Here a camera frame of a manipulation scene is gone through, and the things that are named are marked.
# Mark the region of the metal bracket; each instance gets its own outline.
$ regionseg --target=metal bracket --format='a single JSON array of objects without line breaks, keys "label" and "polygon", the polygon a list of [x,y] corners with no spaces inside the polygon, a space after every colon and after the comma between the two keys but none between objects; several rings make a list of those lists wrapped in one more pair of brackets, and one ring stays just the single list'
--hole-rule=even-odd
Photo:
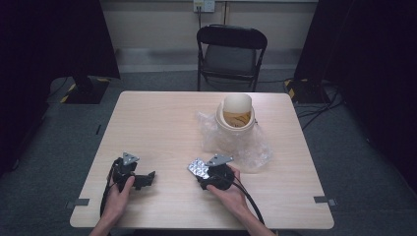
[{"label": "metal bracket", "polygon": [[233,157],[231,156],[225,156],[221,154],[215,154],[214,157],[206,162],[206,166],[217,166],[221,164],[225,164],[227,162],[230,162],[233,160]]},{"label": "metal bracket", "polygon": [[316,204],[326,204],[328,202],[328,198],[326,198],[326,196],[314,196],[314,202]]},{"label": "metal bracket", "polygon": [[88,206],[89,205],[89,199],[77,199],[73,202],[67,202],[65,205],[65,208],[68,209],[74,209],[75,206]]},{"label": "metal bracket", "polygon": [[139,160],[138,157],[136,157],[132,154],[129,154],[126,151],[123,152],[123,165],[130,165],[133,162],[138,161],[138,160]]}]

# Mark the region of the chair backrest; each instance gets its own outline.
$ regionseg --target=chair backrest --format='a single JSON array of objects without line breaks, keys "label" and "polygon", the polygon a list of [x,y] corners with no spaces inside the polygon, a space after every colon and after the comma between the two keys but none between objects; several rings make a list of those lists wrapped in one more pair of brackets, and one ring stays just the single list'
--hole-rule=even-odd
[{"label": "chair backrest", "polygon": [[257,29],[226,25],[209,25],[199,29],[197,42],[199,46],[204,43],[262,50],[265,50],[268,45],[267,38]]}]

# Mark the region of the black folding chair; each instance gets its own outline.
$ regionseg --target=black folding chair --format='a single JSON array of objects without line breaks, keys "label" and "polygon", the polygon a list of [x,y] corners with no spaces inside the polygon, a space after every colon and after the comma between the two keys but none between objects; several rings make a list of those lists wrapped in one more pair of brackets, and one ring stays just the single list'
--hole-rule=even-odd
[{"label": "black folding chair", "polygon": [[247,81],[249,87],[253,85],[252,91],[256,90],[268,45],[263,33],[250,28],[209,25],[197,32],[197,43],[199,45],[198,91],[201,86],[201,75],[206,82],[208,77]]}]

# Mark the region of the finger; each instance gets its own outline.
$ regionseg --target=finger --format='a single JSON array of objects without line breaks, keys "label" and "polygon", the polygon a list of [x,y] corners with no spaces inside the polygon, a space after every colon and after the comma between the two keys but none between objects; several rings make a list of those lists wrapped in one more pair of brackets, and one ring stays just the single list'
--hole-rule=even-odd
[{"label": "finger", "polygon": [[217,197],[220,197],[221,193],[223,191],[217,189],[214,185],[207,185],[207,189],[214,195],[216,195]]},{"label": "finger", "polygon": [[109,187],[110,187],[110,190],[108,191],[108,195],[119,194],[119,188],[117,184],[112,184]]},{"label": "finger", "polygon": [[113,172],[114,172],[114,168],[113,167],[111,167],[111,169],[110,169],[110,173],[108,173],[108,178],[110,178],[110,180],[109,180],[109,186],[112,186],[113,184],[114,184],[114,181],[113,181]]},{"label": "finger", "polygon": [[235,167],[233,167],[233,166],[231,166],[231,165],[227,165],[227,166],[230,167],[230,169],[232,170],[234,176],[240,180],[240,170],[237,169],[237,168],[235,168]]},{"label": "finger", "polygon": [[123,188],[122,195],[129,195],[130,189],[132,188],[133,184],[135,183],[135,176],[131,176],[126,181],[125,187]]}]

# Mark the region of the wooden table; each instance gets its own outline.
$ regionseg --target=wooden table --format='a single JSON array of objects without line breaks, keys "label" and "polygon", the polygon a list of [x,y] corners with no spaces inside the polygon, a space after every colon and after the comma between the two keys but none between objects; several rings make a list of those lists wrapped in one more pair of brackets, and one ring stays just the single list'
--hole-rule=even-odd
[{"label": "wooden table", "polygon": [[[156,171],[152,186],[131,191],[124,228],[243,229],[187,169],[202,151],[196,113],[213,114],[226,92],[125,91],[116,104],[80,194],[74,227],[94,227],[112,162],[123,151],[138,156],[136,174]],[[256,119],[273,151],[261,172],[242,173],[242,182],[271,229],[329,229],[333,219],[292,102],[285,93],[248,93]]]}]

